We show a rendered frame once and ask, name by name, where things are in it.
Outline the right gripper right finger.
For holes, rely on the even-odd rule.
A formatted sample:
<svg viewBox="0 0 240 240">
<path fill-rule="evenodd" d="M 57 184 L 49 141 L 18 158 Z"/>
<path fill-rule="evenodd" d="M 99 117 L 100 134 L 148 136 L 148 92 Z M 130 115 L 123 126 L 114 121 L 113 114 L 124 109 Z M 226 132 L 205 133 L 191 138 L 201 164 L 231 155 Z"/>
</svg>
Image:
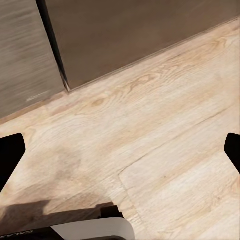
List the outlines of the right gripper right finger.
<svg viewBox="0 0 240 240">
<path fill-rule="evenodd" d="M 240 173 L 240 135 L 228 133 L 224 151 Z"/>
</svg>

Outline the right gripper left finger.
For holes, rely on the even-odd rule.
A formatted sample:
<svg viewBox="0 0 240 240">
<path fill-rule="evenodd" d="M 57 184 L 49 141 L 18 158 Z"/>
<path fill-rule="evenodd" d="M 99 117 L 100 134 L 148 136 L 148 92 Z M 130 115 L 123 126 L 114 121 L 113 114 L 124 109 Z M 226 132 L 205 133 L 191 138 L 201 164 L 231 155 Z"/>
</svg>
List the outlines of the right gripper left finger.
<svg viewBox="0 0 240 240">
<path fill-rule="evenodd" d="M 0 138 L 0 193 L 26 152 L 22 133 Z"/>
</svg>

